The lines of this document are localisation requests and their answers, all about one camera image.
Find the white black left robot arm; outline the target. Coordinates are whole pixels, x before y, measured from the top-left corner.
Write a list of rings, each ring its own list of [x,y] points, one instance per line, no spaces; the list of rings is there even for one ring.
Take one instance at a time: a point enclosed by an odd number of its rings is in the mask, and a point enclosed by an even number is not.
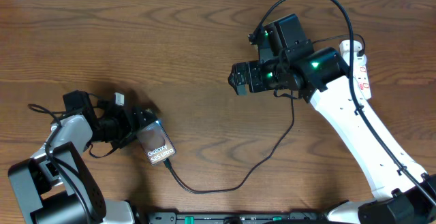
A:
[[[50,135],[28,159],[13,165],[8,178],[26,223],[148,223],[149,217],[130,201],[106,199],[82,160],[97,142],[113,150],[139,138],[157,121],[140,106],[127,108],[125,97],[111,100],[72,91],[63,96],[65,111],[52,112],[30,104],[29,109],[52,117]]]

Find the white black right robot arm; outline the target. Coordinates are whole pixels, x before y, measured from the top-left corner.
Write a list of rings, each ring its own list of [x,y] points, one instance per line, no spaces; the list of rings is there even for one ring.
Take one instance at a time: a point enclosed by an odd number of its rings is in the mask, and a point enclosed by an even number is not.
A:
[[[234,64],[228,82],[237,94],[282,90],[311,104],[334,128],[363,171],[373,198],[343,202],[326,220],[340,223],[430,223],[435,177],[397,143],[374,113],[366,58],[359,42],[314,50],[297,16],[261,30],[258,59]]]

